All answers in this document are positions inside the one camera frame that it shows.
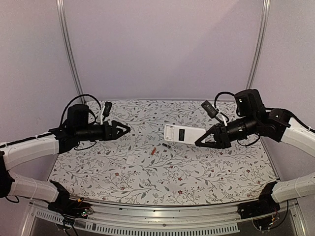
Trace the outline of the white red remote control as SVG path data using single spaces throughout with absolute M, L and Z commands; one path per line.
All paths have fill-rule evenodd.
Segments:
M 168 142 L 176 142 L 187 145 L 195 145 L 195 142 L 206 133 L 204 128 L 195 128 L 166 124 L 164 126 L 164 139 Z

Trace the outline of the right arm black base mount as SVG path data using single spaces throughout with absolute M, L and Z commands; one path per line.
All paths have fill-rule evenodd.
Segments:
M 238 205 L 237 212 L 241 219 L 257 217 L 280 210 L 280 204 L 272 198 L 272 189 L 276 181 L 268 183 L 262 189 L 258 199 Z

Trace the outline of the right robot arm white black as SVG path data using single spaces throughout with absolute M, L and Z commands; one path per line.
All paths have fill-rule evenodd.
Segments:
M 233 95 L 238 119 L 213 125 L 194 143 L 198 147 L 225 149 L 233 141 L 249 135 L 268 137 L 314 156 L 315 131 L 305 125 L 293 112 L 280 108 L 266 108 L 259 91 L 247 89 Z M 288 181 L 274 181 L 265 185 L 254 204 L 258 214 L 265 214 L 274 203 L 301 198 L 315 193 L 315 175 L 308 174 Z

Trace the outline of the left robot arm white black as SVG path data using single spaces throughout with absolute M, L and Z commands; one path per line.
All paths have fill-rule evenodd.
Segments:
M 62 213 L 70 213 L 73 202 L 70 193 L 58 182 L 40 181 L 12 173 L 14 167 L 50 155 L 66 153 L 81 142 L 113 141 L 130 132 L 130 127 L 118 121 L 108 122 L 111 102 L 97 102 L 96 115 L 86 104 L 70 101 L 58 127 L 48 132 L 4 143 L 0 147 L 0 196 L 24 197 L 53 203 Z

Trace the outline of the white battery cover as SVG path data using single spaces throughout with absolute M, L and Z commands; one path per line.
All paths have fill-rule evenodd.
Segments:
M 126 159 L 126 163 L 127 163 L 128 165 L 132 165 L 132 164 L 135 163 L 135 160 L 136 160 L 136 158 L 135 158 L 134 156 L 130 156 L 130 157 L 128 157 L 128 158 Z

